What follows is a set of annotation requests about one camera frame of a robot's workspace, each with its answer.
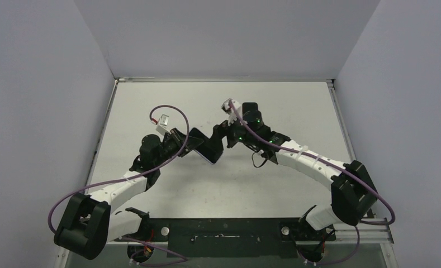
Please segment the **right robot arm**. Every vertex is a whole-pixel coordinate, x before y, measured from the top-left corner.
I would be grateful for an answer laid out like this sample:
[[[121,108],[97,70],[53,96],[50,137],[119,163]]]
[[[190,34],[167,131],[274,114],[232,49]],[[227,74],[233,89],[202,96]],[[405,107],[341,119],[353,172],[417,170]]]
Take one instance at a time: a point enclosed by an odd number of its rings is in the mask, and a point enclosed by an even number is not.
[[[242,144],[276,165],[302,173],[331,194],[327,205],[313,205],[299,220],[302,237],[311,240],[336,223],[356,226],[378,201],[378,193],[366,167],[359,161],[335,161],[311,151],[264,124],[256,103],[226,100],[222,110],[228,118],[213,127],[204,153],[216,162],[224,148]]]

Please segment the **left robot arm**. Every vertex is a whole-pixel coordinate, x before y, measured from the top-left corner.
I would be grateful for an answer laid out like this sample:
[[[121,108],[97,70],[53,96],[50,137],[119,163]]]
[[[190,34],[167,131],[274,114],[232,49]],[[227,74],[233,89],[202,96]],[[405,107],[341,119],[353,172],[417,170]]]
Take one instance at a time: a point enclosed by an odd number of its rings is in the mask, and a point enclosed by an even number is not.
[[[88,260],[97,257],[109,241],[130,234],[141,241],[150,233],[147,213],[120,210],[131,198],[149,190],[160,177],[161,166],[183,157],[205,143],[197,129],[185,135],[174,128],[159,137],[143,137],[139,154],[120,181],[89,194],[75,193],[55,230],[54,243]]]

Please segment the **black phone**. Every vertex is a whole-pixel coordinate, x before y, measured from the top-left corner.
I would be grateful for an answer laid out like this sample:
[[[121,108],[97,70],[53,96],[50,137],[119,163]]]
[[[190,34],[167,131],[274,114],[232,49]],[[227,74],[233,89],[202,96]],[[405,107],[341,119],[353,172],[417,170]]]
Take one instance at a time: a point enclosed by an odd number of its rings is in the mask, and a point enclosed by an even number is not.
[[[209,138],[205,138],[204,139],[204,143],[202,145],[200,145],[198,148],[196,148],[194,151],[196,150],[208,150],[208,142],[209,142]]]

